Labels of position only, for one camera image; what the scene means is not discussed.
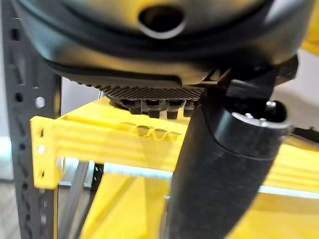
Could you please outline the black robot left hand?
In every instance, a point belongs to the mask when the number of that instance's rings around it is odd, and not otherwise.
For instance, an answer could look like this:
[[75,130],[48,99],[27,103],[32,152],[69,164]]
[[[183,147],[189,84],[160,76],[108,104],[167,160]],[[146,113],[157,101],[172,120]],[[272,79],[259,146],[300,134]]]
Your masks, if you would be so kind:
[[186,108],[167,239],[223,239],[290,132],[274,87],[295,78],[313,0],[14,0],[56,73],[153,118]]

